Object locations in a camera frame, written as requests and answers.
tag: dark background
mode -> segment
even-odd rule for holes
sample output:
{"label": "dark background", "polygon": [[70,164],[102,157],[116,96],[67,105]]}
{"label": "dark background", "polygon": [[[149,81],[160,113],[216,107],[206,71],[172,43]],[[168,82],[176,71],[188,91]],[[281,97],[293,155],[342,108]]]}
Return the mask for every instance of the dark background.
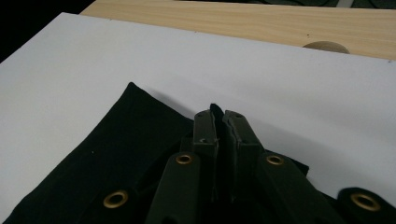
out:
{"label": "dark background", "polygon": [[[79,14],[92,2],[93,0],[7,0],[0,9],[3,24],[0,33],[0,62],[61,12]],[[335,7],[338,0],[217,0],[213,2]],[[395,9],[396,0],[354,0],[352,7]]]}

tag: white paper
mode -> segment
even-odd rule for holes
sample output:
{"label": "white paper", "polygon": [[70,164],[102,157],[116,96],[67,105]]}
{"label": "white paper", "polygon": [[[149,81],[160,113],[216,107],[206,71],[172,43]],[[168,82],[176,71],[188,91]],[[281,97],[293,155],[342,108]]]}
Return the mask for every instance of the white paper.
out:
{"label": "white paper", "polygon": [[333,197],[396,205],[396,62],[63,13],[0,64],[0,220],[131,81],[189,118],[245,115]]}

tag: metal ring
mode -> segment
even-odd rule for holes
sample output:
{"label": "metal ring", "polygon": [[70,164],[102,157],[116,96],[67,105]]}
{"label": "metal ring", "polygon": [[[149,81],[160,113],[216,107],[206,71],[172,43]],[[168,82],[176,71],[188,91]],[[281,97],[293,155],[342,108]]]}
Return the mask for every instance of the metal ring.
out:
{"label": "metal ring", "polygon": [[350,195],[350,199],[360,208],[368,211],[376,212],[381,209],[381,205],[369,195],[362,193],[354,193]]}
{"label": "metal ring", "polygon": [[[114,202],[113,197],[115,196],[121,196],[121,200]],[[128,192],[123,189],[120,189],[107,195],[103,200],[103,205],[106,208],[118,208],[123,204],[125,204],[127,201],[128,201]]]}
{"label": "metal ring", "polygon": [[176,157],[176,162],[178,164],[186,165],[186,164],[189,164],[192,162],[192,157],[187,154],[181,155],[181,156]]}
{"label": "metal ring", "polygon": [[269,163],[271,163],[273,165],[282,165],[285,162],[281,157],[278,157],[278,156],[275,156],[275,155],[267,156],[266,159],[267,159],[267,161]]}

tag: black cloth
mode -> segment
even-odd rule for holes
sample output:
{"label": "black cloth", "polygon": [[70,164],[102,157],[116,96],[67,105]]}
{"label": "black cloth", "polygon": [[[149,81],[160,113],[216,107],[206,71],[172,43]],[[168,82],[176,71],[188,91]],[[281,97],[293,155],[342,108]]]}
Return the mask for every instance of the black cloth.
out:
{"label": "black cloth", "polygon": [[[152,195],[193,121],[130,83],[93,131],[15,207],[5,223],[128,223]],[[103,200],[129,192],[122,209]]]}

